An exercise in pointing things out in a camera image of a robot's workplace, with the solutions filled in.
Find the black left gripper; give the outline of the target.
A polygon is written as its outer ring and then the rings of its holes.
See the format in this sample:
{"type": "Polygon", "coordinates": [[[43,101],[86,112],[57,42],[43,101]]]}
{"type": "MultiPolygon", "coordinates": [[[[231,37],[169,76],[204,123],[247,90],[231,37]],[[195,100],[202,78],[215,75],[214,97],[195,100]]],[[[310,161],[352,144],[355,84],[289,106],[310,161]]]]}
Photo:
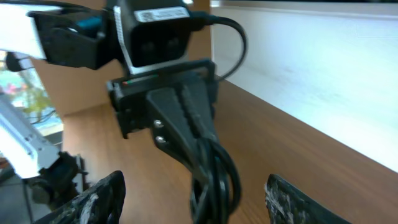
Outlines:
{"type": "Polygon", "coordinates": [[[151,128],[155,145],[202,180],[196,140],[218,142],[213,124],[218,95],[215,63],[182,62],[107,82],[121,135],[151,128]]]}

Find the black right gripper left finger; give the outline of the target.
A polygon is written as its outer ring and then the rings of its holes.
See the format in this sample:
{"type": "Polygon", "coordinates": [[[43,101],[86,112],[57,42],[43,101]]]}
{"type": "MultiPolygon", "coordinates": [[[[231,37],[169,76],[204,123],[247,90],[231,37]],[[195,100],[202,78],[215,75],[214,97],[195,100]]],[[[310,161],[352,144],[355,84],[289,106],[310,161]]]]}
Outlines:
{"type": "Polygon", "coordinates": [[[125,196],[124,175],[116,170],[35,224],[119,224],[125,196]]]}

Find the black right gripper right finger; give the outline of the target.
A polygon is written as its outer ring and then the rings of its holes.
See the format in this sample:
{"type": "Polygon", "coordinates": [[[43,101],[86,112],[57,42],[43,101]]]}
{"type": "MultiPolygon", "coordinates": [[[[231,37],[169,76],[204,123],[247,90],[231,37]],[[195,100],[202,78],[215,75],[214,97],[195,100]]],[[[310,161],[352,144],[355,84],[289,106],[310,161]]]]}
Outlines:
{"type": "Polygon", "coordinates": [[[279,175],[271,174],[264,190],[271,224],[349,224],[279,175]]]}

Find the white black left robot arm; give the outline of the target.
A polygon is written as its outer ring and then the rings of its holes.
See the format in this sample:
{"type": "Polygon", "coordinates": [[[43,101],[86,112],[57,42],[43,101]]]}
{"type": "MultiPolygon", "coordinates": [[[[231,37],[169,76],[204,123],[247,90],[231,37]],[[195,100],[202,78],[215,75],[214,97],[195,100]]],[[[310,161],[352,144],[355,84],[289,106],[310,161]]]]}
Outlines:
{"type": "MultiPolygon", "coordinates": [[[[136,67],[171,62],[185,55],[192,32],[216,24],[217,16],[191,11],[182,1],[108,1],[100,10],[59,1],[2,1],[1,49],[7,68],[25,69],[24,60],[39,58],[66,67],[101,68],[119,60],[132,75],[136,67]]],[[[19,144],[2,144],[16,174],[28,181],[37,203],[58,208],[77,195],[74,158],[60,152],[34,128],[29,116],[43,120],[43,89],[25,83],[27,108],[14,107],[1,94],[1,125],[19,144]]]]}

